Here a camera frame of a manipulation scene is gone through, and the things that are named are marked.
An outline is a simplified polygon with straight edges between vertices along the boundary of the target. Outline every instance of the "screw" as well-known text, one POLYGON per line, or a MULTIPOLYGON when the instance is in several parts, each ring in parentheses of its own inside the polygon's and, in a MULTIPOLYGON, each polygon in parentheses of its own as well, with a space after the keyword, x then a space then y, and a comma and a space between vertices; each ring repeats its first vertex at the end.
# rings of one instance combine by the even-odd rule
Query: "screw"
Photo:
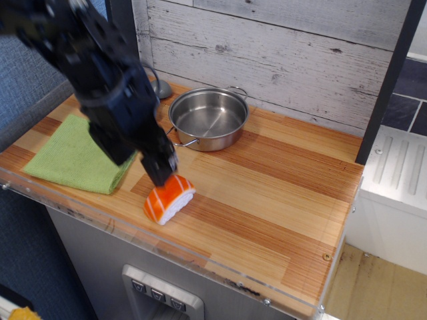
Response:
POLYGON ((322 255, 322 257, 323 257, 324 261, 331 261, 332 260, 332 256, 329 253, 324 253, 322 255))
POLYGON ((8 190, 8 188, 10 188, 10 186, 11 186, 11 184, 8 182, 8 183, 6 183, 5 185, 2 185, 2 186, 1 186, 1 188, 2 188, 3 190, 8 190))

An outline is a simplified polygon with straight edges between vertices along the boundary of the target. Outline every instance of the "blue fabric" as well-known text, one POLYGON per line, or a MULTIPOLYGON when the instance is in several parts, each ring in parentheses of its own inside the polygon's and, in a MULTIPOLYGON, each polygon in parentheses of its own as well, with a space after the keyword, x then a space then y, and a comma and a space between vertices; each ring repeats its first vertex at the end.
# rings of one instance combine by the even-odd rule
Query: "blue fabric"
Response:
POLYGON ((93 319, 48 219, 44 206, 0 190, 0 283, 43 320, 93 319))

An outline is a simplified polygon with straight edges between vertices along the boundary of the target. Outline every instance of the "green towel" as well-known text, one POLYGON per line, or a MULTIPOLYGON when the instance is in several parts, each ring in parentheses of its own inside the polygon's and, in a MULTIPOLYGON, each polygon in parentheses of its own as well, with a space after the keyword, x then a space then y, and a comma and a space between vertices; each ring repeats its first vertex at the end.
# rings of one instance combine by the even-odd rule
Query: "green towel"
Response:
POLYGON ((68 187, 110 194, 133 158, 117 166, 91 138, 89 122, 69 115, 24 172, 68 187))

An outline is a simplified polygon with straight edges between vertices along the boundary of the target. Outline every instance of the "sushi toy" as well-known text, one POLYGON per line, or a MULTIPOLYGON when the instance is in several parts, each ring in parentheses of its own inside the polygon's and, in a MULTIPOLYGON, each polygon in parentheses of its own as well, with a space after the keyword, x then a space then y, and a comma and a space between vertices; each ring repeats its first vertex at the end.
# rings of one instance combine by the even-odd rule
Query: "sushi toy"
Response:
POLYGON ((145 200, 143 210, 147 217, 165 225, 191 199, 195 188, 186 178, 172 175, 163 187, 155 187, 145 200))

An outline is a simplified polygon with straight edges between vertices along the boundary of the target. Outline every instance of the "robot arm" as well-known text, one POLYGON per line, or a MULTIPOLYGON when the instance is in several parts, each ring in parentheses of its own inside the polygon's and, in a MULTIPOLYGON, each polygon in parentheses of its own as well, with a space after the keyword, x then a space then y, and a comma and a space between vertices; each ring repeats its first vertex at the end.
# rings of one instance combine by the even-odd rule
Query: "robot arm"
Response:
POLYGON ((156 186, 177 169, 155 120, 159 99, 117 27, 86 0, 0 0, 0 34, 18 36, 62 72, 89 117, 93 140, 116 164, 141 151, 156 186))

